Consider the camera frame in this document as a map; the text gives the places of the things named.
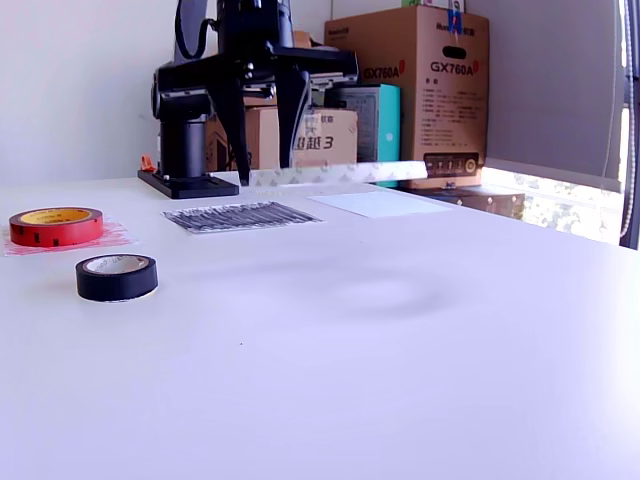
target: red double-sided tape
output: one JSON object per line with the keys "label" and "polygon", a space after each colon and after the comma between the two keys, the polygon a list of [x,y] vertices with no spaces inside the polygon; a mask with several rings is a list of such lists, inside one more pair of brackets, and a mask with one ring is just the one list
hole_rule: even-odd
{"label": "red double-sided tape", "polygon": [[100,238],[102,212],[91,208],[49,208],[9,219],[11,241],[25,247],[64,247]]}

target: sheet of paper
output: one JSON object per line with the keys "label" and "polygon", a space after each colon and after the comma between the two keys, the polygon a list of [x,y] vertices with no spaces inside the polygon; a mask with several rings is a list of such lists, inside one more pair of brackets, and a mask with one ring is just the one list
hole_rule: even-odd
{"label": "sheet of paper", "polygon": [[369,218],[397,217],[414,213],[437,213],[451,210],[421,198],[412,198],[392,192],[348,193],[309,198]]}

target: black tape roll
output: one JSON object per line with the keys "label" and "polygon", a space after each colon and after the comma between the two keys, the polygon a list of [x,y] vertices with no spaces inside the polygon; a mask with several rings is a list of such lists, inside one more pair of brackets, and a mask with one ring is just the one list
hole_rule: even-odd
{"label": "black tape roll", "polygon": [[103,255],[76,265],[78,294],[97,302],[139,298],[158,288],[156,261],[142,255]]}

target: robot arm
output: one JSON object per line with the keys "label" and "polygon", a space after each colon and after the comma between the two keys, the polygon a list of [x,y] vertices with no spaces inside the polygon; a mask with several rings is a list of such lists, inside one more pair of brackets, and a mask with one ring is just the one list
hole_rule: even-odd
{"label": "robot arm", "polygon": [[[163,147],[165,143],[174,143],[164,136],[173,136],[176,142],[185,145],[170,147],[166,154],[165,148],[162,149],[157,175],[170,182],[177,174],[182,184],[188,178],[204,176],[201,134],[184,132],[201,131],[213,107],[227,132],[241,182],[247,185],[250,166],[244,96],[268,97],[274,92],[278,92],[280,166],[290,167],[293,142],[311,97],[312,75],[323,87],[337,81],[355,81],[358,75],[355,55],[293,48],[289,0],[218,0],[216,21],[203,20],[206,0],[191,1],[194,3],[189,5],[190,17],[185,15],[187,10],[181,8],[182,0],[179,2],[176,58],[156,71],[153,88],[153,111],[162,124]],[[184,25],[190,25],[191,40],[198,36],[198,46],[193,54],[187,48],[188,39],[183,38]],[[219,54],[199,58],[204,52],[208,28],[218,32]],[[177,124],[202,126],[180,128]],[[176,154],[180,151],[184,152],[182,157]]]}

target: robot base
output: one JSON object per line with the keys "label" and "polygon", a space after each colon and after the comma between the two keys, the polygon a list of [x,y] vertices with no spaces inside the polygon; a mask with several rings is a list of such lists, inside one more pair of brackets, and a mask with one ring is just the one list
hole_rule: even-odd
{"label": "robot base", "polygon": [[215,177],[172,178],[163,180],[157,174],[138,171],[138,178],[174,200],[207,197],[232,197],[240,193],[233,183]]}

